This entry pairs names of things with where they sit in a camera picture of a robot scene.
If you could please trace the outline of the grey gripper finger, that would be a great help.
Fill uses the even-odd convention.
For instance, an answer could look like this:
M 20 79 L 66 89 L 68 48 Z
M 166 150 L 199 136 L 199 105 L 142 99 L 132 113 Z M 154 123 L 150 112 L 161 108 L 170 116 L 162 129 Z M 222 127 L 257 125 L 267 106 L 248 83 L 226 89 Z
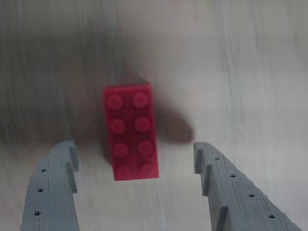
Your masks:
M 79 170 L 73 141 L 61 141 L 36 166 L 29 178 L 20 229 L 22 231 L 78 231 L 73 195 Z
M 285 213 L 216 147 L 193 144 L 194 172 L 201 177 L 214 231 L 298 231 Z

